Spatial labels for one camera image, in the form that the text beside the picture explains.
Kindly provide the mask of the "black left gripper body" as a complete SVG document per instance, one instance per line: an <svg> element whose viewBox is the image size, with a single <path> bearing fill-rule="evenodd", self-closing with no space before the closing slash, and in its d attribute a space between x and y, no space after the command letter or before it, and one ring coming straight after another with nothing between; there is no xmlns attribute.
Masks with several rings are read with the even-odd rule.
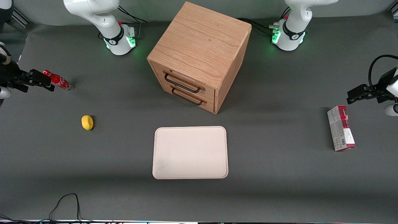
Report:
<svg viewBox="0 0 398 224"><path fill-rule="evenodd" d="M372 71L370 70L368 73L368 82L371 88L371 94L374 95L374 98L377 99L378 103L383 103L385 101L394 100L395 96L387 91L387 86L393 80L393 77L396 72L396 68L393 68L381 75L378 82L374 85L372 84Z"/></svg>

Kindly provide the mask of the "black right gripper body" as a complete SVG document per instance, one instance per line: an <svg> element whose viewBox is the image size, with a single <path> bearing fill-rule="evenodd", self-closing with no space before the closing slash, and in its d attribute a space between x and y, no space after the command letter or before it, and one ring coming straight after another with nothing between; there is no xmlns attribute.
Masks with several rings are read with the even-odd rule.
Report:
<svg viewBox="0 0 398 224"><path fill-rule="evenodd" d="M4 61L0 64L0 86L14 88L21 92L28 92L31 82L31 71L26 72L19 68L16 62L11 61L7 65Z"/></svg>

